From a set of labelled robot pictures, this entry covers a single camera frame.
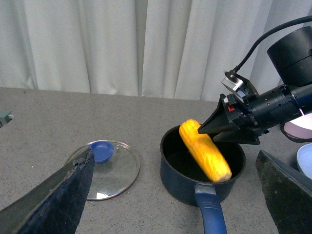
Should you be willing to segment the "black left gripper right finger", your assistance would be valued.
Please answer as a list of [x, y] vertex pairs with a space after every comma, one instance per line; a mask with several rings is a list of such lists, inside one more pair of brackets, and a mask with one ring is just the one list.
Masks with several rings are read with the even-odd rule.
[[312, 180], [261, 150], [256, 168], [267, 208], [280, 234], [312, 232]]

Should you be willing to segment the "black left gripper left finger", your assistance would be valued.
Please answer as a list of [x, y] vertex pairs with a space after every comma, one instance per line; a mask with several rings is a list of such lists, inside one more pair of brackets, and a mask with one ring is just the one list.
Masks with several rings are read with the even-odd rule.
[[74, 234], [90, 190], [94, 155], [80, 153], [0, 212], [2, 234]]

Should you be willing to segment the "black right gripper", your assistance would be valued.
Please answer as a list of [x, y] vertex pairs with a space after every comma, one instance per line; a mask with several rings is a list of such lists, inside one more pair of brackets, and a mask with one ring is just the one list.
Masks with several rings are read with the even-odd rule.
[[214, 142], [259, 145], [258, 136], [280, 123], [302, 116], [302, 88], [281, 85], [261, 95], [226, 104], [220, 95], [216, 110], [198, 128], [199, 134], [215, 134]]

